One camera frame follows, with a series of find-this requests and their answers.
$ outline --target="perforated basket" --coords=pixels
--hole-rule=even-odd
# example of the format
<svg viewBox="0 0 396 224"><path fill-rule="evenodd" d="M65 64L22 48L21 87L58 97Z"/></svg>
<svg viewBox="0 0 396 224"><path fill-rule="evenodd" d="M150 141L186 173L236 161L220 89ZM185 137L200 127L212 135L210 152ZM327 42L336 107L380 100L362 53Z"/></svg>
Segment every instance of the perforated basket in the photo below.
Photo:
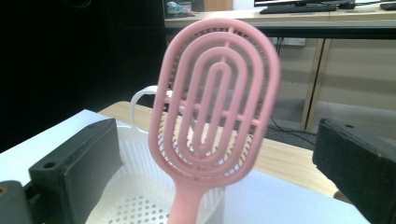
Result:
<svg viewBox="0 0 396 224"><path fill-rule="evenodd" d="M171 177L151 158L148 134L134 124L134 105L155 87L138 92L132 100L132 126L118 127L124 163L109 181L87 223L166 223L176 189ZM222 223L224 189L210 190L200 203L197 223Z"/></svg>

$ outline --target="pink hair brush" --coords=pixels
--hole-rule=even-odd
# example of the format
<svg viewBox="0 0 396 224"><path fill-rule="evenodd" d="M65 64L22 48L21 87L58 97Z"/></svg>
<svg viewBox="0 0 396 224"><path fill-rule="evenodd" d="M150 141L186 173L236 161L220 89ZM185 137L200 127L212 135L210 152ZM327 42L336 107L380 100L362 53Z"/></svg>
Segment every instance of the pink hair brush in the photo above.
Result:
<svg viewBox="0 0 396 224"><path fill-rule="evenodd" d="M168 223L195 223L209 189L251 170L279 80L271 41L243 21L198 21L172 40L148 132L151 156L177 189Z"/></svg>

